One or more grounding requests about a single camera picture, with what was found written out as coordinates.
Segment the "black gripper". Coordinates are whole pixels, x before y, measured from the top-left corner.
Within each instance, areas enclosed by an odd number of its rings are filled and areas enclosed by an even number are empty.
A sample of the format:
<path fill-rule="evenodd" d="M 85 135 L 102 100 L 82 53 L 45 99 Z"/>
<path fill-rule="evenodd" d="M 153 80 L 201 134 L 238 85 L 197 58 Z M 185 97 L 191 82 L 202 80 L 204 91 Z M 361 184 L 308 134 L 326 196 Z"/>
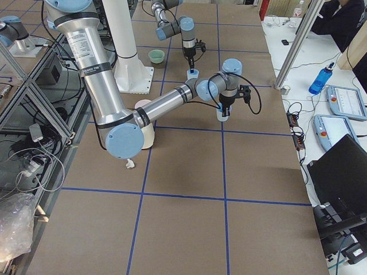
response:
<path fill-rule="evenodd" d="M 221 103 L 222 117 L 230 116 L 230 107 L 235 102 L 234 96 L 228 97 L 223 94 L 219 95 L 219 102 Z"/>
<path fill-rule="evenodd" d="M 196 55 L 196 48 L 195 47 L 191 47 L 191 48 L 183 47 L 182 50 L 183 50 L 184 57 L 188 60 L 190 73 L 193 73 L 194 72 L 194 56 Z"/>

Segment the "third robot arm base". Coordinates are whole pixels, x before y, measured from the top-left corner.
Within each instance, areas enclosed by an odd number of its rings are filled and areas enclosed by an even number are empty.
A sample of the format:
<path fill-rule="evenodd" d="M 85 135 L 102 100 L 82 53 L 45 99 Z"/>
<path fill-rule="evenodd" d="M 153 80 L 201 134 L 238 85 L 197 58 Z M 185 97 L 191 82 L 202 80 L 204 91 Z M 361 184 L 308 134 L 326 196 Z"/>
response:
<path fill-rule="evenodd" d="M 19 17 L 7 15 L 1 18 L 1 43 L 10 48 L 13 57 L 35 58 L 41 49 L 36 47 Z"/>

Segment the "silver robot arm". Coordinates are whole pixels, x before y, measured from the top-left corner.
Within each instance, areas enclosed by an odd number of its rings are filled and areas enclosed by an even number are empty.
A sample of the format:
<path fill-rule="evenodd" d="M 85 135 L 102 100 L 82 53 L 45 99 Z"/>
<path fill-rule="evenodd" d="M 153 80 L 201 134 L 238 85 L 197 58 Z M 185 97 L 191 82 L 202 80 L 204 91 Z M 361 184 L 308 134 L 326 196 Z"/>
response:
<path fill-rule="evenodd" d="M 157 22 L 156 34 L 159 40 L 163 41 L 177 34 L 181 35 L 183 55 L 189 64 L 189 72 L 194 72 L 194 56 L 196 55 L 197 40 L 195 25 L 192 18 L 181 16 L 174 17 L 172 21 L 166 18 L 166 12 L 181 5 L 179 0 L 157 0 L 152 1 L 151 11 Z"/>
<path fill-rule="evenodd" d="M 123 1 L 104 1 L 103 7 L 116 48 L 117 63 L 112 65 L 101 41 L 100 22 L 92 1 L 45 1 L 48 25 L 68 41 L 79 75 L 91 94 L 98 114 L 97 132 L 102 146 L 115 158 L 130 159 L 143 148 L 143 128 L 166 113 L 199 97 L 218 99 L 224 117 L 230 114 L 242 74 L 242 63 L 229 58 L 220 71 L 208 78 L 190 78 L 184 84 L 146 105 L 128 109 L 123 92 L 148 92 L 153 68 L 138 57 L 128 5 Z"/>

